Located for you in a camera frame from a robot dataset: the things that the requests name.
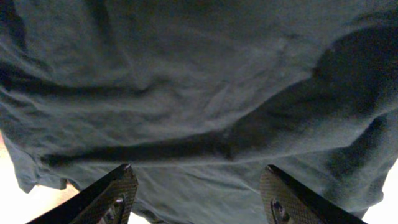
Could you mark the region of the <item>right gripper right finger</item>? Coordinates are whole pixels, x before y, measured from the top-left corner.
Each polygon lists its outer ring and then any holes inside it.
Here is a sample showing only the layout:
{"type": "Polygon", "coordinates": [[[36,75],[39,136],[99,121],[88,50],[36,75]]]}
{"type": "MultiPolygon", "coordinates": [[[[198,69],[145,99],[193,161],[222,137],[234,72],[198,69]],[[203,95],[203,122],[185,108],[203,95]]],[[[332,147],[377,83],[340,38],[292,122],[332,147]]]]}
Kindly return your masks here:
{"type": "Polygon", "coordinates": [[[366,224],[274,165],[264,169],[260,192],[268,224],[366,224]]]}

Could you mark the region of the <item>black Nike t-shirt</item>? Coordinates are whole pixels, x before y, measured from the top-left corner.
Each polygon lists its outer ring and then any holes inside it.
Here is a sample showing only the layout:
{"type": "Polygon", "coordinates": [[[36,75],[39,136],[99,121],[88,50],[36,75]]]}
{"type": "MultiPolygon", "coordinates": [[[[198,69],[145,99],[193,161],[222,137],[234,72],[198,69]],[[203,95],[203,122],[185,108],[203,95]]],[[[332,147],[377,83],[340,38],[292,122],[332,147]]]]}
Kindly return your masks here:
{"type": "Polygon", "coordinates": [[[1,2],[19,187],[123,163],[151,223],[264,223],[273,164],[357,217],[397,160],[395,0],[1,2]]]}

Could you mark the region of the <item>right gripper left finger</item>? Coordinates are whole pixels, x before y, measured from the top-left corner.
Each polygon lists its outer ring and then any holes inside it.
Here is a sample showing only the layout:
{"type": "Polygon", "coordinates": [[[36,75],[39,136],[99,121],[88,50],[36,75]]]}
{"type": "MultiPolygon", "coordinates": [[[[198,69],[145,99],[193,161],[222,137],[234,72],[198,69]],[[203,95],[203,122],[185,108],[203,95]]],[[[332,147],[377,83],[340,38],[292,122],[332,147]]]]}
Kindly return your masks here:
{"type": "Polygon", "coordinates": [[[122,164],[28,224],[127,224],[137,188],[132,167],[122,164]]]}

